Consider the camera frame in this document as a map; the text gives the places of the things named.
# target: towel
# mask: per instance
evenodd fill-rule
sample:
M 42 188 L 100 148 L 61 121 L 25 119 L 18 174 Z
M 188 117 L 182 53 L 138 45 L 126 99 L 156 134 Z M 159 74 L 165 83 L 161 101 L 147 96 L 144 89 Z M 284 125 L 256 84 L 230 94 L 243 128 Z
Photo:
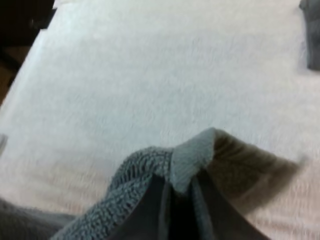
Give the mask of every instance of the towel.
M 21 208 L 0 199 L 0 239 L 105 240 L 133 211 L 153 175 L 164 178 L 177 195 L 184 196 L 203 169 L 244 213 L 268 203 L 299 168 L 223 130 L 209 128 L 176 147 L 152 146 L 129 155 L 105 196 L 81 216 Z

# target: gray towel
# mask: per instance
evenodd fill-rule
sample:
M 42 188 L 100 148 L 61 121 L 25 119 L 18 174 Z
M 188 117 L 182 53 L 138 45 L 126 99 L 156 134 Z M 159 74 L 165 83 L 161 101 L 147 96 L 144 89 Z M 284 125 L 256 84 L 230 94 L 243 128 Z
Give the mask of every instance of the gray towel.
M 312 70 L 320 70 L 320 0 L 302 0 L 306 23 L 307 66 Z
M 19 208 L 0 200 L 0 239 L 105 240 L 132 212 L 152 175 L 165 178 L 178 194 L 184 195 L 201 169 L 208 170 L 231 201 L 261 204 L 252 198 L 256 186 L 281 171 L 285 181 L 277 179 L 277 183 L 283 187 L 298 166 L 210 128 L 176 147 L 149 147 L 128 156 L 113 176 L 105 197 L 82 216 Z M 264 201 L 273 196 L 264 193 Z

